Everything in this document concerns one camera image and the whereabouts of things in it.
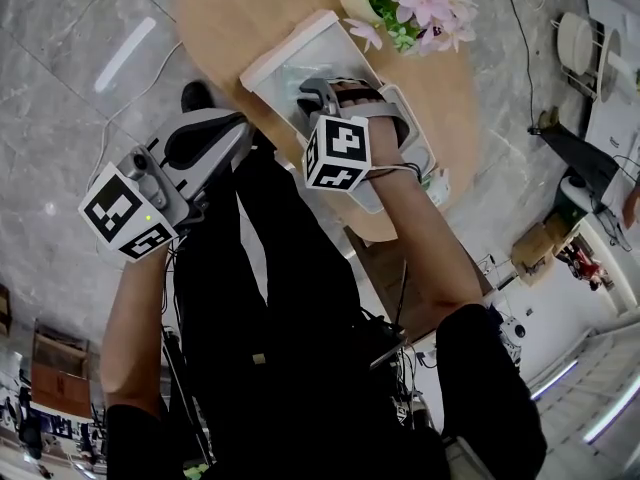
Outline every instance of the flower pot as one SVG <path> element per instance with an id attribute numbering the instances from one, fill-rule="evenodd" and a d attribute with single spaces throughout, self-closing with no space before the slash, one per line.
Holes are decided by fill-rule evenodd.
<path id="1" fill-rule="evenodd" d="M 369 0 L 340 0 L 340 3 L 347 15 L 354 20 L 364 21 L 372 25 L 383 23 L 382 18 L 371 7 Z"/>

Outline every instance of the forearm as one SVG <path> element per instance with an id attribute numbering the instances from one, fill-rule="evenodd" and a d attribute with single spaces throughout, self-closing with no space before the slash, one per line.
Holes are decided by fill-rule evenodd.
<path id="1" fill-rule="evenodd" d="M 434 325 L 466 304 L 481 303 L 480 283 L 468 256 L 415 177 L 396 171 L 372 184 Z"/>
<path id="2" fill-rule="evenodd" d="M 162 291 L 167 247 L 127 263 L 103 339 L 100 377 L 107 406 L 159 415 Z"/>

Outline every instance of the gray tiled floor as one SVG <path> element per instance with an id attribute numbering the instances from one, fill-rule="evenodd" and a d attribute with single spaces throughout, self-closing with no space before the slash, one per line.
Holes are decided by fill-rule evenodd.
<path id="1" fill-rule="evenodd" d="M 536 109 L 564 102 L 563 115 L 575 117 L 580 98 L 558 77 L 549 19 L 559 10 L 584 13 L 583 1 L 549 0 L 538 13 L 517 4 L 531 50 L 539 52 L 533 59 Z M 508 252 L 548 207 L 563 169 L 546 146 L 526 134 L 524 50 L 508 5 L 494 0 L 479 6 L 472 62 L 482 95 L 480 165 L 473 186 L 446 215 L 478 258 Z M 12 290 L 17 318 L 44 317 L 101 340 L 118 263 L 106 251 L 96 254 L 76 207 L 107 118 L 147 87 L 179 41 L 172 16 L 172 0 L 0 0 L 0 281 Z M 105 90 L 96 92 L 97 77 L 146 17 L 154 28 Z M 156 86 L 110 126 L 105 161 L 118 161 L 180 112 L 183 85 L 201 76 L 179 48 Z M 337 217 L 317 194 L 303 191 L 303 197 L 348 254 Z M 264 291 L 261 246 L 246 220 L 242 237 Z M 362 267 L 351 261 L 363 305 L 379 311 Z"/>

